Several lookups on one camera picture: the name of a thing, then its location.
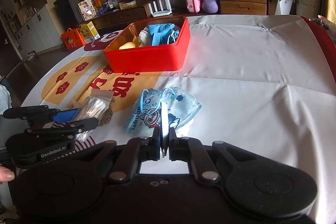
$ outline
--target white cabinet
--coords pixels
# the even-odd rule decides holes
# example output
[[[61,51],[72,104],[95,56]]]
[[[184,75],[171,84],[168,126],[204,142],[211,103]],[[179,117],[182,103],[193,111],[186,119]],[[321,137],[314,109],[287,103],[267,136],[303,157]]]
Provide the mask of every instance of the white cabinet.
[[[44,6],[40,11],[37,12],[37,15],[40,19],[40,21],[37,24],[38,25],[43,24],[44,30],[47,31],[47,34],[50,37],[50,40],[51,40],[51,44],[50,44],[51,46],[50,47],[62,44],[63,43],[62,39],[59,36],[59,34],[58,34],[58,32],[55,28],[55,25],[54,25],[50,15],[49,15],[47,7]]]
[[[14,0],[2,0],[1,11],[6,15],[8,21],[11,21],[17,12]]]
[[[62,40],[51,20],[48,10],[43,7],[16,34],[22,53],[41,52],[62,44]]]

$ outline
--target red box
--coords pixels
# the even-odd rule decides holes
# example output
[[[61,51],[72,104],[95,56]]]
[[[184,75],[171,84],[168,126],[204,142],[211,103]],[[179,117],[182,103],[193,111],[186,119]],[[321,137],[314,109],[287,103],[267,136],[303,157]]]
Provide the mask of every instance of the red box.
[[[150,24],[174,23],[181,28],[176,41],[169,45],[147,46],[119,50],[133,41]],[[134,22],[127,26],[104,50],[105,57],[115,73],[148,71],[175,71],[182,68],[190,40],[186,16],[165,17]]]
[[[85,45],[85,41],[80,35],[78,29],[72,30],[71,28],[68,28],[65,33],[61,34],[61,38],[66,48],[75,48]]]

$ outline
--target round pad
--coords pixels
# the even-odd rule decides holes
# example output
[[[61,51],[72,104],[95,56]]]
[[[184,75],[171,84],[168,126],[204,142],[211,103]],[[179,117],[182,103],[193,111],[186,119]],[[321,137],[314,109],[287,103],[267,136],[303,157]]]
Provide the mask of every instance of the round pad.
[[[317,195],[315,182],[305,172],[276,162],[265,168],[255,161],[234,168],[225,191],[243,210],[269,218],[308,213]]]
[[[92,206],[101,192],[101,179],[87,162],[65,158],[27,170],[11,186],[17,210],[41,220],[76,216]]]

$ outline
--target pink bag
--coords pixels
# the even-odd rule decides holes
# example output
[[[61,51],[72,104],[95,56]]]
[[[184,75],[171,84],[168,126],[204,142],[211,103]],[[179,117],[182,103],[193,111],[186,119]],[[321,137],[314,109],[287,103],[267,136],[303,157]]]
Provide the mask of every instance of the pink bag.
[[[185,0],[189,13],[198,13],[201,9],[201,0]]]

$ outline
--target white router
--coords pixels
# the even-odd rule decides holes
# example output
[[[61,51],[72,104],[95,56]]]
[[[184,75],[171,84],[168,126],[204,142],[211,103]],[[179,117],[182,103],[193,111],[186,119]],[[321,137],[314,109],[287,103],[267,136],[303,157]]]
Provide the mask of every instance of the white router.
[[[160,11],[158,11],[158,9],[156,8],[156,3],[155,3],[155,1],[153,1],[153,6],[154,6],[154,9],[155,9],[155,12],[153,12],[151,4],[148,3],[149,10],[150,10],[150,12],[151,12],[151,14],[152,14],[153,17],[167,16],[167,15],[170,15],[172,13],[171,6],[170,6],[170,1],[169,0],[165,0],[165,2],[166,2],[166,7],[167,7],[168,10],[164,10],[163,9],[162,2],[161,2],[161,0],[159,0]]]

